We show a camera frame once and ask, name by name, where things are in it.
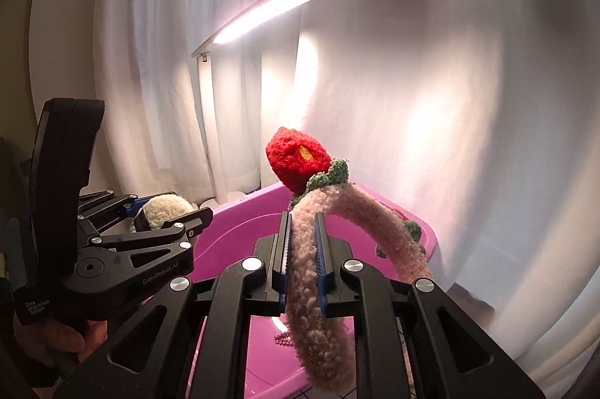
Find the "cream plush ball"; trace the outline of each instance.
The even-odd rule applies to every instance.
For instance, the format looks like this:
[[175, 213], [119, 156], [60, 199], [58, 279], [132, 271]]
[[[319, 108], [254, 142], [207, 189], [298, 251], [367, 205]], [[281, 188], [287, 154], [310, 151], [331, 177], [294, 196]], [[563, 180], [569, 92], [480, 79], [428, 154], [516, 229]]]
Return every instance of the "cream plush ball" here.
[[[151, 230], [160, 230], [165, 221], [175, 219], [196, 210], [190, 202], [176, 194], [163, 194], [153, 197], [141, 207], [140, 211], [142, 209], [144, 210], [144, 214], [146, 215]], [[133, 223], [131, 223], [130, 231], [132, 233], [136, 231]]]

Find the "human hand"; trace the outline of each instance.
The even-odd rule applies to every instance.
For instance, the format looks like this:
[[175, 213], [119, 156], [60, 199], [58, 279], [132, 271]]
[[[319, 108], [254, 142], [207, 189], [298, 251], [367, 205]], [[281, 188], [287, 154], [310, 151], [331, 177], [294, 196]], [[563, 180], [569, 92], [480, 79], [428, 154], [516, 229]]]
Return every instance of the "human hand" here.
[[14, 337], [17, 343], [23, 352], [47, 367], [55, 365], [47, 354], [49, 348], [77, 353], [79, 362], [83, 362], [106, 341], [106, 321], [88, 321], [88, 323], [85, 336], [82, 336], [70, 326], [54, 318], [46, 318], [29, 326], [23, 326], [17, 314], [13, 316]]

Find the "sheer curtain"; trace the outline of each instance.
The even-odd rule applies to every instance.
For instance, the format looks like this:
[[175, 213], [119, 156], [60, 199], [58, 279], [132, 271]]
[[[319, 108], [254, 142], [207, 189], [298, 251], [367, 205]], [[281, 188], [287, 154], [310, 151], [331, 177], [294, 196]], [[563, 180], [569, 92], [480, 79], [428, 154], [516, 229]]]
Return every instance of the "sheer curtain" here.
[[492, 306], [490, 335], [561, 397], [600, 335], [600, 1], [311, 2], [212, 53], [208, 139], [190, 54], [253, 1], [96, 0], [124, 190], [251, 191], [277, 127], [303, 129], [434, 228], [440, 285]]

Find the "pink plastic basin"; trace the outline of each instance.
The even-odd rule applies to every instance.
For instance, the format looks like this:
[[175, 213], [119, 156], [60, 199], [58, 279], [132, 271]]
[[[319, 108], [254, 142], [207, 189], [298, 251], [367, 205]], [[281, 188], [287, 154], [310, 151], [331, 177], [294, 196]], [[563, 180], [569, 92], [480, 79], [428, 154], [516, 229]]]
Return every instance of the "pink plastic basin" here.
[[[421, 225], [421, 244], [429, 260], [437, 246], [436, 236], [429, 225], [388, 199], [360, 187]], [[281, 213], [287, 210], [291, 199], [290, 190], [277, 183], [218, 208], [212, 224], [200, 235], [194, 247], [192, 280], [217, 276], [232, 263], [250, 257], [257, 239], [279, 231]], [[390, 261], [377, 257], [373, 239], [362, 229], [336, 216], [328, 216], [326, 225], [329, 235], [350, 243], [355, 257], [377, 267], [388, 278], [396, 277]], [[275, 343], [275, 335], [281, 333], [280, 326], [285, 323], [285, 316], [277, 319], [280, 321], [259, 316], [251, 318], [245, 398], [281, 399], [307, 385], [307, 377], [293, 348]], [[353, 329], [351, 318], [347, 319], [347, 326]]]

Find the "metal screw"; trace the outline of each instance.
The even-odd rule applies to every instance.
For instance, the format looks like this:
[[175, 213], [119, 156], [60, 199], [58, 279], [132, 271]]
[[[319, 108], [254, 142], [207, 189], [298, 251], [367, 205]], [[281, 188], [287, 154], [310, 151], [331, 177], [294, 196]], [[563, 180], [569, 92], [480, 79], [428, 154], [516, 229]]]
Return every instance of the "metal screw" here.
[[98, 258], [84, 258], [77, 262], [75, 271], [77, 274], [85, 279], [94, 278], [104, 270], [104, 264]]
[[190, 281], [185, 277], [176, 277], [171, 281], [170, 286], [174, 291], [184, 291], [190, 286]]
[[355, 260], [354, 258], [344, 262], [344, 269], [346, 269], [348, 272], [360, 272], [363, 267], [364, 265], [362, 262], [360, 260]]
[[429, 279], [419, 279], [416, 281], [415, 287], [421, 292], [431, 292], [436, 286]]
[[248, 272], [253, 272], [262, 267], [262, 260], [257, 257], [248, 257], [242, 262], [242, 267], [244, 270], [248, 270]]

